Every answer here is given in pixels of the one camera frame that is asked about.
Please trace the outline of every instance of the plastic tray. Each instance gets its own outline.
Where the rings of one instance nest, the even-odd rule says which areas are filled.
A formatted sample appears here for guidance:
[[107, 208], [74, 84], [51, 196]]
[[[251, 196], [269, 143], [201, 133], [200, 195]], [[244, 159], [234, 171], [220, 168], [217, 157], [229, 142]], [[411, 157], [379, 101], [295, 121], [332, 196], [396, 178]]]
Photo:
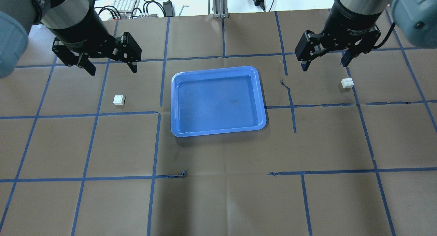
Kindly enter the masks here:
[[259, 130], [266, 122], [254, 67], [181, 72], [171, 79], [171, 131], [178, 137]]

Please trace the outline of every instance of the white floor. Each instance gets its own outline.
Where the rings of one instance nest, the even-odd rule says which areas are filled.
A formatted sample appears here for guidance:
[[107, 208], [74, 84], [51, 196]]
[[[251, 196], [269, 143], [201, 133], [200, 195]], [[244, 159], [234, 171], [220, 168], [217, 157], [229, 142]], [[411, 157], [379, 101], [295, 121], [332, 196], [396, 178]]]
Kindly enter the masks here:
[[[175, 14], [179, 16], [182, 6], [184, 7], [181, 16], [205, 15], [208, 14], [208, 0], [171, 0]], [[267, 10], [270, 8], [273, 0], [265, 0]], [[96, 1], [95, 6], [111, 5], [113, 0]], [[329, 9], [332, 7], [334, 0], [275, 0], [272, 6], [272, 11], [285, 10], [306, 10], [306, 9]], [[253, 0], [228, 0], [228, 11], [230, 13], [254, 13], [262, 12], [263, 10], [254, 6]], [[155, 5], [149, 6], [150, 14], [158, 14], [162, 17], [161, 10]], [[102, 20], [108, 20], [111, 16], [109, 12], [103, 12]]]

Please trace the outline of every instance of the blue tape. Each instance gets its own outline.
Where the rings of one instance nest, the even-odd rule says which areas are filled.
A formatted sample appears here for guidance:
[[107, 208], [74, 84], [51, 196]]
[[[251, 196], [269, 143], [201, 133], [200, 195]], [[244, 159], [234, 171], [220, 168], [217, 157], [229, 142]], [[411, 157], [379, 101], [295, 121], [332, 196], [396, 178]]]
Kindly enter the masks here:
[[168, 34], [170, 32], [170, 17], [167, 18], [167, 31], [165, 35], [165, 47], [164, 47], [164, 63], [163, 63], [163, 76], [161, 79], [161, 95], [159, 98], [159, 106], [163, 105], [164, 96], [164, 81], [165, 81], [165, 67], [167, 64], [167, 51], [168, 51]]
[[182, 171], [180, 175], [157, 175], [156, 179], [173, 179], [173, 178], [183, 178], [187, 174], [187, 171]]
[[[159, 146], [159, 134], [161, 131], [161, 114], [158, 115], [158, 124], [156, 127], [156, 139], [155, 139], [155, 158], [153, 160], [153, 176], [156, 176], [156, 164], [158, 162], [158, 146]], [[149, 200], [149, 215], [147, 219], [147, 236], [150, 236], [150, 229], [152, 227], [152, 208], [153, 208], [153, 196], [155, 194], [155, 181], [156, 179], [152, 179], [152, 185], [150, 187], [150, 200]]]
[[306, 223], [308, 225], [308, 234], [309, 236], [312, 236], [311, 219], [309, 217], [308, 198], [306, 196], [305, 177], [303, 174], [301, 174], [301, 182], [302, 182], [303, 202], [305, 204]]
[[285, 108], [291, 108], [289, 105], [277, 105], [277, 106], [267, 106], [266, 109], [285, 109]]
[[437, 167], [378, 169], [378, 172], [437, 171]]
[[366, 105], [386, 105], [386, 104], [423, 104], [423, 101], [415, 101], [415, 102], [408, 102], [408, 101], [393, 101], [393, 102], [370, 102], [366, 103]]
[[374, 169], [345, 169], [345, 170], [332, 170], [332, 171], [282, 171], [282, 172], [270, 172], [267, 175], [308, 175], [308, 174], [355, 174], [355, 173], [373, 173]]
[[1, 229], [3, 228], [4, 220], [6, 219], [6, 214], [8, 213], [8, 209], [9, 209], [9, 206], [4, 208], [3, 216], [1, 217], [1, 221], [0, 221], [0, 233], [1, 233]]
[[316, 107], [316, 106], [321, 106], [321, 107], [331, 107], [331, 106], [351, 106], [354, 105], [353, 103], [339, 103], [339, 104], [300, 104], [300, 105], [294, 105], [294, 108], [299, 108], [299, 107]]
[[282, 55], [282, 53], [259, 53], [259, 54], [226, 55], [225, 58], [259, 57], [259, 56], [278, 56], [278, 55]]
[[223, 58], [226, 55], [225, 52], [225, 18], [222, 17], [222, 42], [223, 42]]
[[274, 12], [274, 16], [276, 18], [276, 25], [278, 26], [279, 41], [281, 42], [282, 61], [284, 62], [284, 71], [285, 71], [285, 75], [288, 76], [287, 62], [285, 60], [284, 41], [282, 40], [281, 25], [279, 24], [278, 13], [276, 11]]
[[0, 117], [0, 119], [29, 119], [29, 118], [36, 118], [36, 116]]
[[400, 51], [400, 48], [375, 48], [372, 51]]
[[37, 67], [52, 67], [53, 65], [19, 65], [15, 68], [37, 68]]
[[48, 85], [50, 84], [50, 81], [51, 81], [52, 76], [53, 76], [53, 70], [55, 69], [57, 59], [58, 59], [58, 57], [55, 57], [55, 60], [53, 61], [52, 69], [50, 70], [50, 74], [48, 75], [47, 83], [45, 84], [44, 92], [42, 93], [41, 101], [39, 102], [38, 110], [36, 112], [36, 116], [35, 116], [35, 119], [33, 121], [28, 140], [26, 142], [26, 147], [25, 147], [25, 150], [23, 152], [23, 156], [22, 156], [22, 159], [20, 161], [20, 165], [18, 166], [17, 174], [15, 175], [14, 184], [12, 185], [11, 192], [9, 193], [8, 202], [6, 203], [6, 208], [3, 212], [2, 220], [0, 221], [0, 232], [3, 228], [4, 220], [6, 218], [6, 214], [8, 213], [8, 208], [9, 208], [9, 205], [11, 204], [11, 200], [12, 200], [12, 196], [14, 195], [15, 187], [17, 186], [18, 177], [20, 176], [20, 172], [22, 171], [23, 163], [25, 161], [26, 154], [27, 154], [27, 151], [29, 149], [30, 141], [32, 139], [33, 132], [35, 130], [35, 126], [36, 126], [36, 122], [38, 120], [39, 113], [41, 112], [42, 104], [44, 103], [45, 95], [47, 94]]
[[116, 116], [116, 115], [143, 115], [143, 114], [156, 114], [153, 110], [146, 112], [111, 112], [111, 113], [99, 113], [99, 116]]
[[[349, 67], [346, 67], [346, 71], [348, 72], [348, 75], [351, 76], [351, 71], [349, 70]], [[376, 164], [375, 157], [373, 155], [372, 144], [370, 143], [370, 137], [369, 137], [369, 134], [368, 134], [368, 131], [367, 131], [367, 127], [366, 127], [366, 123], [365, 123], [365, 120], [364, 120], [363, 112], [362, 112], [361, 107], [360, 107], [360, 102], [358, 100], [358, 94], [356, 93], [355, 87], [352, 87], [352, 90], [354, 91], [354, 97], [355, 97], [355, 100], [356, 100], [356, 106], [358, 107], [358, 112], [360, 114], [360, 119], [361, 119], [361, 123], [362, 123], [362, 126], [363, 126], [364, 134], [365, 134], [365, 137], [366, 137], [367, 146], [369, 148], [370, 157], [372, 158], [373, 167], [375, 169], [375, 175], [376, 175], [376, 179], [378, 181], [379, 191], [381, 192], [382, 203], [384, 204], [384, 209], [385, 209], [385, 213], [387, 215], [387, 220], [389, 222], [390, 231], [392, 232], [392, 236], [396, 236], [395, 228], [394, 228], [393, 222], [392, 222], [392, 217], [391, 217], [390, 211], [389, 211], [389, 206], [388, 206], [387, 200], [385, 198], [384, 188], [382, 187], [381, 178], [379, 177], [378, 165]]]
[[81, 117], [95, 117], [95, 114], [77, 114], [77, 115], [48, 115], [38, 116], [38, 118], [81, 118]]
[[29, 179], [17, 179], [17, 182], [47, 182], [47, 181], [81, 181], [80, 177], [72, 178], [29, 178]]
[[417, 50], [417, 49], [426, 49], [426, 48], [417, 48], [417, 47], [412, 47], [412, 48], [403, 48], [404, 50]]
[[284, 84], [284, 80], [281, 80], [281, 84], [284, 87], [286, 87], [288, 91], [288, 99], [290, 100], [290, 109], [292, 110], [293, 131], [296, 133], [296, 118], [295, 118], [295, 108], [293, 105], [292, 93], [290, 92], [290, 88]]
[[164, 59], [142, 59], [140, 62], [164, 61]]
[[86, 177], [84, 180], [149, 180], [152, 179], [151, 175], [141, 176], [112, 176], [112, 177]]
[[190, 60], [190, 59], [216, 59], [221, 58], [221, 56], [204, 56], [204, 57], [187, 57], [187, 58], [168, 58], [169, 60]]
[[[118, 20], [115, 23], [114, 36], [117, 33], [117, 28], [118, 28]], [[92, 134], [91, 134], [91, 139], [89, 141], [88, 153], [86, 154], [85, 167], [83, 168], [81, 189], [79, 190], [79, 197], [77, 199], [77, 205], [76, 205], [76, 210], [75, 210], [74, 219], [73, 219], [73, 226], [72, 226], [72, 229], [71, 229], [71, 236], [74, 236], [75, 230], [76, 230], [77, 217], [79, 215], [79, 209], [81, 207], [81, 201], [82, 201], [83, 186], [85, 185], [86, 172], [88, 170], [88, 165], [89, 165], [89, 157], [91, 156], [91, 151], [92, 151], [92, 147], [93, 147], [94, 135], [96, 133], [97, 122], [98, 122], [98, 119], [99, 119], [99, 112], [100, 112], [100, 107], [102, 105], [103, 92], [104, 92], [104, 89], [105, 89], [106, 78], [108, 77], [108, 70], [109, 70], [110, 62], [111, 62], [111, 59], [108, 58], [108, 60], [106, 62], [106, 69], [105, 69], [105, 75], [103, 77], [102, 88], [100, 90], [99, 104], [97, 105], [96, 116], [95, 116], [95, 119], [94, 119], [93, 131], [92, 131]]]

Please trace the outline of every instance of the white block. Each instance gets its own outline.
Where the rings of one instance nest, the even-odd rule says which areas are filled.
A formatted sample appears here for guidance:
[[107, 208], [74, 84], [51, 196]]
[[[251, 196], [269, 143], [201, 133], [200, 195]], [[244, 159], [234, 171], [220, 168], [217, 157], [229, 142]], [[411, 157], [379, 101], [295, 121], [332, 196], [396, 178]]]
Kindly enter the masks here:
[[125, 104], [125, 96], [124, 95], [115, 95], [114, 96], [114, 104], [116, 105], [124, 105]]
[[341, 81], [343, 88], [352, 88], [354, 86], [354, 81], [351, 78], [345, 78]]

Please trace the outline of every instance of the table surface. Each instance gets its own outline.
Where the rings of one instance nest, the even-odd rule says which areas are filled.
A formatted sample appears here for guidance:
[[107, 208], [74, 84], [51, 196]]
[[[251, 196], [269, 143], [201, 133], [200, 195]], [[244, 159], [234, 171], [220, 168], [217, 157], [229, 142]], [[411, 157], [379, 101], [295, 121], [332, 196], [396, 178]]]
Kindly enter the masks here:
[[[303, 72], [294, 47], [327, 15], [107, 21], [142, 60], [135, 74], [94, 60], [95, 76], [34, 26], [0, 80], [0, 235], [437, 235], [436, 51], [396, 29], [348, 68], [338, 51]], [[266, 127], [175, 137], [172, 76], [242, 65], [259, 71]]]

